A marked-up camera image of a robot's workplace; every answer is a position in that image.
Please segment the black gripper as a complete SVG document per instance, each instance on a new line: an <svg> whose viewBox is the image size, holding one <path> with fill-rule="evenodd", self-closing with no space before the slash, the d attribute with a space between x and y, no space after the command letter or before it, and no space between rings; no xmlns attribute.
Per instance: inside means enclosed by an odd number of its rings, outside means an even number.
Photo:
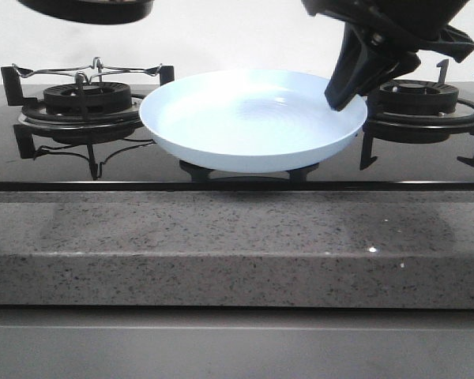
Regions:
<svg viewBox="0 0 474 379"><path fill-rule="evenodd" d="M450 26L466 1L304 1L311 16L318 13L347 22L337 64L325 89L328 104L343 110L356 96L365 96L396 77L411 73L421 61L407 51L435 51L462 62L474 41ZM406 50L386 58L370 35L377 33Z"/></svg>

